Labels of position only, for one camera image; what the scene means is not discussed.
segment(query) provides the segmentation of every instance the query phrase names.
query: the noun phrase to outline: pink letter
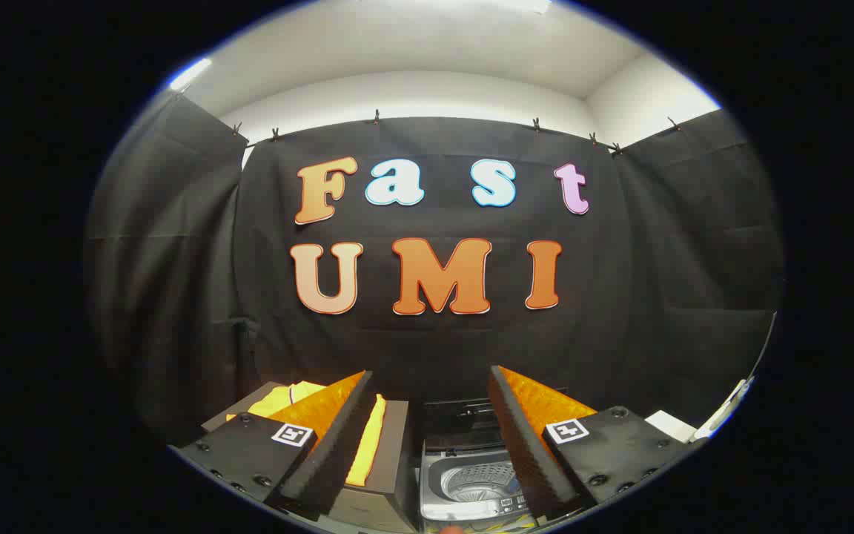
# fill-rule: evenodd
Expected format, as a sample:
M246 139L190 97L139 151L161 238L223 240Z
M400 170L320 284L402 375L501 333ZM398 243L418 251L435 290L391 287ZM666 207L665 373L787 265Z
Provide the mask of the pink letter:
M555 169L556 178L562 180L562 200L570 212L582 215L589 210L589 201L579 197L579 185L586 184L586 177L575 171L575 165L566 163Z

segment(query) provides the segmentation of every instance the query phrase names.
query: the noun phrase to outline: black fabric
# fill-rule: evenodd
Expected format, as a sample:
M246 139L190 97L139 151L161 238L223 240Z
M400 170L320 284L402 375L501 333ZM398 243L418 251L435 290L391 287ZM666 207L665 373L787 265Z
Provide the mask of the black fabric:
M150 428L170 443L267 381L328 384L374 372L387 398L483 398L503 365L596 409L665 409L699 425L745 378L778 306L783 271L768 177L724 111L628 146L476 119L410 118L246 139L172 93L123 139L88 222L89 305L102 354ZM335 215L294 223L304 166L352 156ZM373 165L412 159L426 195L377 206ZM516 170L506 207L479 206L470 167ZM553 170L586 176L589 212L566 209ZM492 243L481 315L400 317L401 237L441 263L458 241ZM556 240L557 307L532 311L526 244ZM295 291L297 243L325 248L323 293L338 291L332 244L357 241L358 300L315 314Z
M331 219L294 222L306 165L352 156L358 171ZM413 206L367 202L371 168L386 159L420 166L423 200ZM504 159L516 170L517 195L506 207L479 206L471 196L472 163ZM566 162L587 176L589 213L574 215L553 170ZM374 372L377 391L390 399L484 398L489 366L500 364L599 406L609 361L620 357L627 326L631 237L617 172L606 149L587 139L535 132L521 125L477 119L383 119L325 126L259 143L246 163L235 225L234 269L244 314L259 324L256 365L262 378L328 384ZM445 309L416 317L394 314L400 295L400 258L391 244L423 237L446 263L458 241L491 241L486 297L491 310L458 315ZM560 304L525 307L532 284L532 240L562 243L557 268ZM319 260L322 293L338 291L332 244L357 241L358 300L340 315L316 314L296 294L297 243L325 248Z
M615 158L634 236L621 400L700 426L755 365L782 294L772 187L726 111Z
M329 220L298 226L301 167L352 156L345 195ZM426 195L414 206L365 199L370 169L412 159ZM477 159L516 169L515 201L478 206ZM589 212L566 210L553 170L586 176ZM391 398L482 396L500 364L598 409L626 403L703 423L748 375L778 305L782 252L767 176L744 136L716 111L636 143L612 158L587 139L476 119L384 119L326 126L260 143L243 173L234 268L240 302L259 324L255 365L265 379L322 383L372 369ZM465 237L491 241L482 315L427 311L399 317L400 258L391 243L424 237L441 261ZM563 253L558 307L525 308L532 281L526 244ZM332 244L358 241L358 300L342 315L315 314L295 292L288 250L325 248L322 293L338 290Z
M170 443L192 440L252 383L239 373L245 336L231 271L246 143L164 93L109 159L87 222L88 304L102 356Z

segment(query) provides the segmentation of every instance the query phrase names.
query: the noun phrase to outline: blue letter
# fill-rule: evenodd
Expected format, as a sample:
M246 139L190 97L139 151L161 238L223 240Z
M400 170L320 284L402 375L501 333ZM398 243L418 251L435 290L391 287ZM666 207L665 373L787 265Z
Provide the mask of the blue letter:
M394 169L391 176L384 176ZM420 188L420 167L410 159L389 159L377 163L371 169L371 180L365 189L365 197L372 204L384 206L397 202L402 206L413 206L424 197Z
M481 159L470 168L474 182L474 200L481 206L507 206L516 197L516 169L509 162L498 159Z

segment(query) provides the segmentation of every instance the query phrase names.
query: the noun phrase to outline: yellow cloth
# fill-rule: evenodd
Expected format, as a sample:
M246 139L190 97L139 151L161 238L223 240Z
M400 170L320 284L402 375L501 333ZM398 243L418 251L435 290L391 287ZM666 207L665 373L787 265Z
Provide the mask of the yellow cloth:
M312 393L321 392L324 388L325 386L305 381L292 384L291 386L276 386L261 401L254 403L248 409L248 412L252 413L252 415L268 418L286 406L307 398ZM365 433L362 434L358 452L355 454L355 461L351 465L351 470L348 471L348 476L345 480L347 484L365 486L365 480L371 473L371 467L374 464L377 444L380 442L380 430L384 423L384 410L386 408L387 401L380 396L380 393L377 393L374 408L371 409L371 416L368 417L368 422L365 425ZM234 417L233 413L227 413L226 420L228 421Z
M380 393L377 393L377 401L374 403L374 408L371 409L371 417L365 425L365 433L362 434L358 453L355 454L355 463L351 465L348 478L345 479L347 484L365 486L365 480L371 474L371 467L374 464L377 443L380 442L380 427L384 424L384 409L386 408L387 401L380 396Z

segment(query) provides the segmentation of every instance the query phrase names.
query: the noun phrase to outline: orange foam pad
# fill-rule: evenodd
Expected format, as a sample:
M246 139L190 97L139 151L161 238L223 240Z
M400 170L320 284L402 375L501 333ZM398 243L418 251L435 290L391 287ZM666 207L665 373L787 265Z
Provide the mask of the orange foam pad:
M583 403L569 398L556 392L555 389L544 386L535 380L522 376L515 371L509 371L503 366L498 366L503 373L506 383L512 389L512 394L519 401L519 406L523 409L523 415L526 416L526 421L532 425L536 436L543 445L543 449L552 455L549 446L546 445L546 440L543 439L543 430L549 423L557 423L559 421L567 421L569 419L578 419L598 413L597 410L591 409Z
M325 434L328 433L331 424L335 422L335 417L364 374L365 372L358 372L355 375L348 376L348 378L343 378L328 388L322 389L321 392L312 393L299 402L282 408L275 412L271 418L282 423L308 426L309 429L315 430L318 441L311 449L315 450L315 447L322 443L322 439L325 439Z

